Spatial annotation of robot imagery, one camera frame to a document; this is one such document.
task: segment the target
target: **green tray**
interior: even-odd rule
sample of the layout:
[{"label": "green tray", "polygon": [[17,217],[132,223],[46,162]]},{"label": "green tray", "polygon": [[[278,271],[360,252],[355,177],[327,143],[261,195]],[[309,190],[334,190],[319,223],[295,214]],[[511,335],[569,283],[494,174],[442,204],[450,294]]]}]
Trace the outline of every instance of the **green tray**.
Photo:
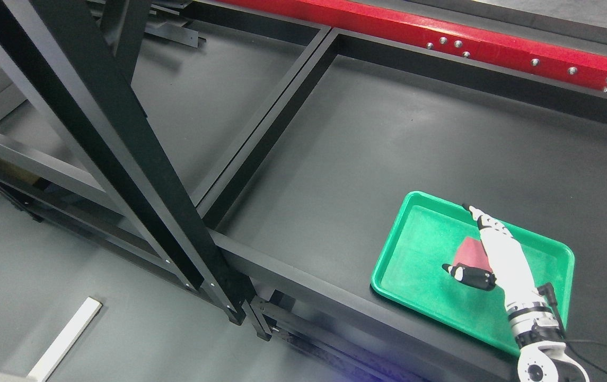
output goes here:
[{"label": "green tray", "polygon": [[[574,273],[572,250],[562,242],[504,224],[522,244],[536,284],[553,283],[566,325]],[[480,232],[462,206],[420,191],[407,194],[374,267],[372,287],[384,297],[518,355],[504,292],[500,288],[476,290],[442,271],[442,264],[451,263],[466,237],[479,240]]]}]

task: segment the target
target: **white robotic hand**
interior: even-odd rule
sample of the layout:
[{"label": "white robotic hand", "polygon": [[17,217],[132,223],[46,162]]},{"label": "white robotic hand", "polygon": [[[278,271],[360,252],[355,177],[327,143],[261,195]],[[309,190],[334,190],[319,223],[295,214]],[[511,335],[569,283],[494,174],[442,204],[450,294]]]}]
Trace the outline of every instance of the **white robotic hand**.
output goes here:
[{"label": "white robotic hand", "polygon": [[508,321],[521,349],[517,362],[520,380],[590,382],[584,368],[565,354],[564,333],[534,285],[521,244],[499,220],[473,206],[463,207],[478,223],[496,285],[504,290]]}]

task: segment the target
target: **dark gray surface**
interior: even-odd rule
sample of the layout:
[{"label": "dark gray surface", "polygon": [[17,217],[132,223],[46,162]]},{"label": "dark gray surface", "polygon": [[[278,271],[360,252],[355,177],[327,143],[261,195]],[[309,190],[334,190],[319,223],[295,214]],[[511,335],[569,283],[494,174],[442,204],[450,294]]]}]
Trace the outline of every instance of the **dark gray surface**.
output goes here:
[{"label": "dark gray surface", "polygon": [[607,342],[603,124],[340,57],[218,230],[405,314],[369,278],[414,189],[565,242],[570,334]]},{"label": "dark gray surface", "polygon": [[26,375],[89,296],[104,307],[50,380],[350,380],[0,196],[0,372]]},{"label": "dark gray surface", "polygon": [[131,84],[189,193],[304,49],[199,21],[191,28],[206,38],[198,49],[144,39]]},{"label": "dark gray surface", "polygon": [[476,0],[476,2],[549,15],[563,20],[607,28],[607,2],[600,0]]}]

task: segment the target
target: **gray floor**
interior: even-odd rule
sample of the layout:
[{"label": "gray floor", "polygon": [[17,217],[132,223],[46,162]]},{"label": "gray floor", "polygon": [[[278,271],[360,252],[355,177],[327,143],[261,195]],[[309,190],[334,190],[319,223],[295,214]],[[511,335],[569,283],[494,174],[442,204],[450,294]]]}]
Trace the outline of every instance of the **gray floor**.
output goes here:
[{"label": "gray floor", "polygon": [[349,380],[0,197],[0,371],[27,374],[89,296],[104,308],[51,380]]}]

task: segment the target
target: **diagonal black beam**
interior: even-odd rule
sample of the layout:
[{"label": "diagonal black beam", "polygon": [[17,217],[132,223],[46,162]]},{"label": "diagonal black beam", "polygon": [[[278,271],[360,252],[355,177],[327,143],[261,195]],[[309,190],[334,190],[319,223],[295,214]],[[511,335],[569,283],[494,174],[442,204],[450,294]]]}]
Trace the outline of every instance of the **diagonal black beam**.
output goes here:
[{"label": "diagonal black beam", "polygon": [[151,0],[107,0],[100,30],[124,78],[131,82]]},{"label": "diagonal black beam", "polygon": [[181,281],[241,323],[254,288],[209,236],[85,4],[0,0],[0,66]]}]

